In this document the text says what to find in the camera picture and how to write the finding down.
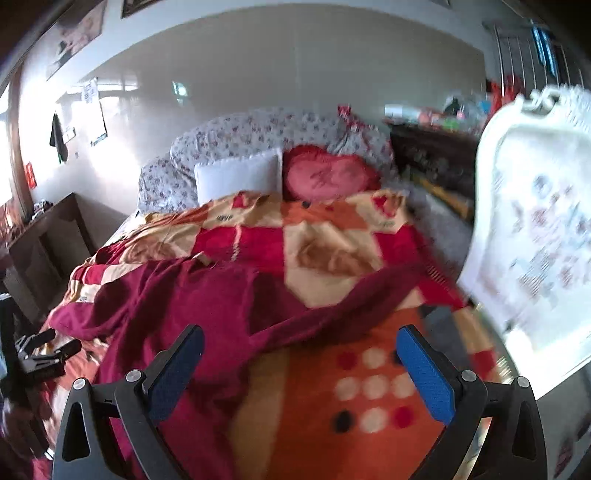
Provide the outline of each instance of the wooden table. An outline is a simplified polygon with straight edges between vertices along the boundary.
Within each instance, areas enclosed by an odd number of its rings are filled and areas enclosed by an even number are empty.
[[[34,298],[37,308],[44,315],[49,314],[49,311],[52,308],[51,299],[55,296],[60,286],[67,281],[70,274],[63,270],[63,267],[60,265],[46,235],[58,219],[68,222],[76,222],[78,230],[80,231],[80,236],[88,249],[89,256],[91,257],[96,253],[96,247],[86,229],[74,193],[70,193],[64,199],[49,208],[39,218],[29,223],[23,232],[8,245],[9,262],[16,271],[20,282],[25,285],[31,296]],[[53,295],[50,292],[42,292],[40,294],[38,287],[35,287],[33,282],[27,277],[27,269],[33,260],[33,250],[35,246],[39,244],[42,247],[43,253],[49,260],[52,269],[54,269],[53,273],[59,279],[56,285],[46,286],[48,291],[51,287],[54,288],[55,292]]]

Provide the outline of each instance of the hanging clothing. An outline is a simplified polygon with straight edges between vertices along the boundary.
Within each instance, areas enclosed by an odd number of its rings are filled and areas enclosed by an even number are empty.
[[[49,144],[57,148],[57,159],[59,163],[65,162],[68,159],[68,149],[64,143],[63,133],[61,131],[60,119],[57,113],[53,114],[53,121],[51,123],[51,137]]]

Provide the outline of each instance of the ornate white bed frame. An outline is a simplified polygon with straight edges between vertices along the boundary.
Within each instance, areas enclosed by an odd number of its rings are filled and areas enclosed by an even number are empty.
[[[486,127],[460,286],[541,397],[591,360],[591,92],[547,86]]]

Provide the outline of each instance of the pillow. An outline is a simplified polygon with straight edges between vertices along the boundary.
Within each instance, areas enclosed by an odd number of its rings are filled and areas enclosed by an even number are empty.
[[[239,192],[282,193],[282,150],[195,165],[199,205]]]
[[[378,190],[379,174],[358,155],[333,155],[315,145],[285,154],[285,189],[293,200],[320,202]]]

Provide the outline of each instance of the red heart-shaped pillow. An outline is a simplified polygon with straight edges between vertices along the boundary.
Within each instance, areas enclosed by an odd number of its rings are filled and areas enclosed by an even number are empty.
[[[378,173],[363,158],[333,155],[315,145],[299,145],[284,154],[284,178],[293,199],[309,202],[379,188]]]

